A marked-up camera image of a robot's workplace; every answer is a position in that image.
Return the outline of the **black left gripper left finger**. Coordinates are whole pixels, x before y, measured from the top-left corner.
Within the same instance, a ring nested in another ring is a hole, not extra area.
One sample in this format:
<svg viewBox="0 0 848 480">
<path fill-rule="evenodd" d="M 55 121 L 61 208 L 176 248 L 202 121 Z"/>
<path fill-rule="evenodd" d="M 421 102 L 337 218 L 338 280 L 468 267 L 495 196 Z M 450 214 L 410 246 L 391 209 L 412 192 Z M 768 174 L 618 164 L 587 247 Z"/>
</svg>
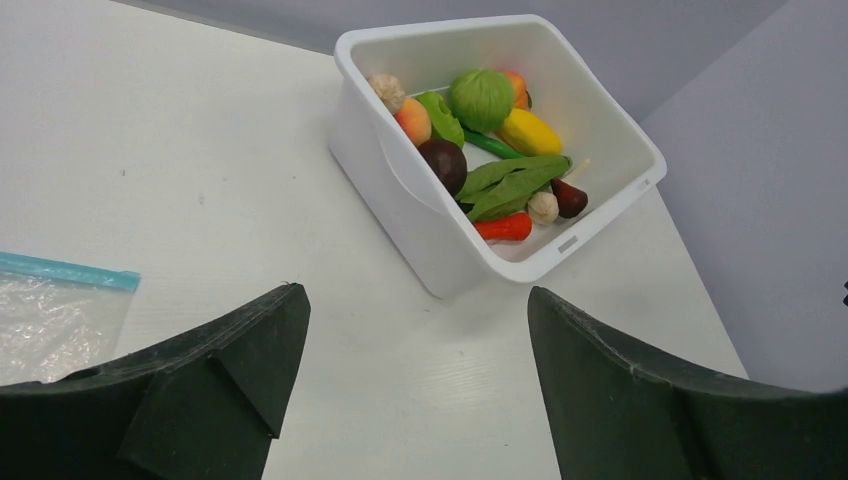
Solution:
<svg viewBox="0 0 848 480">
<path fill-rule="evenodd" d="M 52 382 L 1 390 L 5 479 L 259 479 L 311 306 L 279 286 L 196 328 Z"/>
</svg>

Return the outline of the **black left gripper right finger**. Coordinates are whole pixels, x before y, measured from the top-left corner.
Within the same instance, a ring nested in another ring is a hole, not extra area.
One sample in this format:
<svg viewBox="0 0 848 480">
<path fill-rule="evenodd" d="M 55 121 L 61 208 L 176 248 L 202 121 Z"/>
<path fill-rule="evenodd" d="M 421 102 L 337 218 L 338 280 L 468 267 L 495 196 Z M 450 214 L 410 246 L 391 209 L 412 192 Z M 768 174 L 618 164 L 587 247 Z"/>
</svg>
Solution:
<svg viewBox="0 0 848 480">
<path fill-rule="evenodd" d="M 755 382 L 672 355 L 548 289 L 529 334 L 565 479 L 843 479 L 847 393 Z"/>
</svg>

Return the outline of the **clear zip top bag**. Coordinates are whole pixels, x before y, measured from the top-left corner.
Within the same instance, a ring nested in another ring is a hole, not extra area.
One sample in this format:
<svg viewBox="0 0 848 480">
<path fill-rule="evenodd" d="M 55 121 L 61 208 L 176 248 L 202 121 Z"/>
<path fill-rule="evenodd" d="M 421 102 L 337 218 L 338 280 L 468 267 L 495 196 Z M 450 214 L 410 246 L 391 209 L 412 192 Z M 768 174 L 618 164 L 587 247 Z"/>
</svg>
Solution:
<svg viewBox="0 0 848 480">
<path fill-rule="evenodd" d="M 141 275 L 1 254 L 1 384 L 49 383 L 112 358 Z"/>
</svg>

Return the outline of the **green cabbage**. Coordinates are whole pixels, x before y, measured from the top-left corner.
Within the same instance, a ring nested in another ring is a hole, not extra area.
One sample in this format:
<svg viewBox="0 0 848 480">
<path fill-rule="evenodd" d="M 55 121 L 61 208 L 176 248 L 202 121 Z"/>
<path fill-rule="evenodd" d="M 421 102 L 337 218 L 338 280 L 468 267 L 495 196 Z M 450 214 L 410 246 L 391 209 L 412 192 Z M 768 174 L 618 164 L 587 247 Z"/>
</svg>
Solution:
<svg viewBox="0 0 848 480">
<path fill-rule="evenodd" d="M 463 126 L 478 133 L 490 133 L 511 113 L 514 90 L 505 74 L 472 69 L 452 81 L 448 104 Z"/>
</svg>

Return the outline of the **dark red apple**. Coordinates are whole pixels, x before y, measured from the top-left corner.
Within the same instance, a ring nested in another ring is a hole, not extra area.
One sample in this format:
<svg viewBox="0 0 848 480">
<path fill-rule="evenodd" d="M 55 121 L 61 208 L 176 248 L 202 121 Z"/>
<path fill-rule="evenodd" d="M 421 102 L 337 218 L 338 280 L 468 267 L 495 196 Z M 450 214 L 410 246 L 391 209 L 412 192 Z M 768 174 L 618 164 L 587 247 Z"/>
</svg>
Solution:
<svg viewBox="0 0 848 480">
<path fill-rule="evenodd" d="M 467 160 L 462 149 L 442 138 L 431 138 L 418 147 L 419 153 L 451 196 L 463 188 L 467 175 Z"/>
</svg>

